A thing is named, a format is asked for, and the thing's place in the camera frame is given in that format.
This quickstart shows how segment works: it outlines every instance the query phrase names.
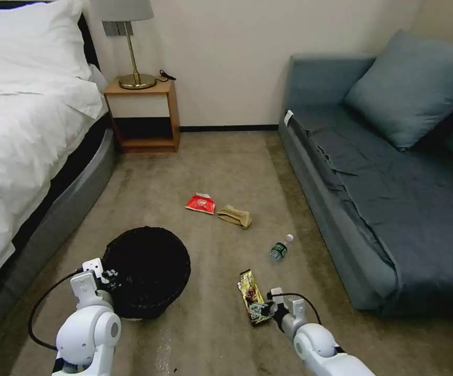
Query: candy wrapper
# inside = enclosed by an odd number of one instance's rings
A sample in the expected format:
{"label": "candy wrapper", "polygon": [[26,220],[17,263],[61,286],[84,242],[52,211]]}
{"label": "candy wrapper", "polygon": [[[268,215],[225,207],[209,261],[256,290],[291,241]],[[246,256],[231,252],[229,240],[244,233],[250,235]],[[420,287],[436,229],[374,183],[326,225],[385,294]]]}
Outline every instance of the candy wrapper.
{"label": "candy wrapper", "polygon": [[241,273],[241,279],[237,283],[237,286],[242,293],[242,298],[244,299],[251,325],[256,326],[270,320],[270,316],[262,314],[262,311],[264,308],[267,308],[268,305],[265,304],[263,296],[259,292],[256,282],[254,282],[251,269]]}
{"label": "candy wrapper", "polygon": [[196,193],[192,196],[190,201],[188,201],[188,204],[186,204],[185,207],[190,210],[195,210],[196,212],[201,211],[203,213],[214,215],[214,208],[216,207],[216,204],[209,195],[205,193]]}

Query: lamp shade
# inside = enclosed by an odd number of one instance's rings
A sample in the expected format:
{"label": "lamp shade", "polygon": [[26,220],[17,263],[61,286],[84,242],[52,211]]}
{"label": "lamp shade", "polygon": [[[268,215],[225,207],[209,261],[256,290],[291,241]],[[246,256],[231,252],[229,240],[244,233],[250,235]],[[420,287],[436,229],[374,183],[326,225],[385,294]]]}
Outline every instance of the lamp shade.
{"label": "lamp shade", "polygon": [[144,21],[153,18],[150,0],[91,0],[101,21]]}

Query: sofa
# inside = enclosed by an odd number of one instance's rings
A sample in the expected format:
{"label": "sofa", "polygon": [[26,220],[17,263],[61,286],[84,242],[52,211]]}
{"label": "sofa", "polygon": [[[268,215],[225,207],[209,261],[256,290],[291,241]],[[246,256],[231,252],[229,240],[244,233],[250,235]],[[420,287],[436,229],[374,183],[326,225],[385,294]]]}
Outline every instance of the sofa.
{"label": "sofa", "polygon": [[278,132],[353,307],[453,314],[453,115],[394,148],[343,103],[374,61],[292,56]]}

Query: nightstand drawer opening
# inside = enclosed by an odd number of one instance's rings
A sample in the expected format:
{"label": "nightstand drawer opening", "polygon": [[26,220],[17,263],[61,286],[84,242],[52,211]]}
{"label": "nightstand drawer opening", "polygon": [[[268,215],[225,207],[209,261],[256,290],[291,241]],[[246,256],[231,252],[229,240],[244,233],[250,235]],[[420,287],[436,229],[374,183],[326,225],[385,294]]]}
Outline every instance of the nightstand drawer opening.
{"label": "nightstand drawer opening", "polygon": [[169,117],[119,117],[117,128],[122,138],[168,138],[173,139]]}

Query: wall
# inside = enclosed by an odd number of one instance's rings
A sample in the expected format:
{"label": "wall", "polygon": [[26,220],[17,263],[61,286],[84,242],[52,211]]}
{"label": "wall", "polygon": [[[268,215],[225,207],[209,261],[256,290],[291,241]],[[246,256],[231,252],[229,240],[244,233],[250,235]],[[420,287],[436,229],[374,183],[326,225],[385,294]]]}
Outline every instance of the wall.
{"label": "wall", "polygon": [[453,0],[425,0],[414,22],[413,31],[453,41]]}
{"label": "wall", "polygon": [[[133,23],[133,45],[140,72],[178,78],[182,126],[276,124],[292,53],[377,52],[410,29],[420,2],[152,0],[155,18]],[[104,75],[131,73],[125,38],[87,18]]]}

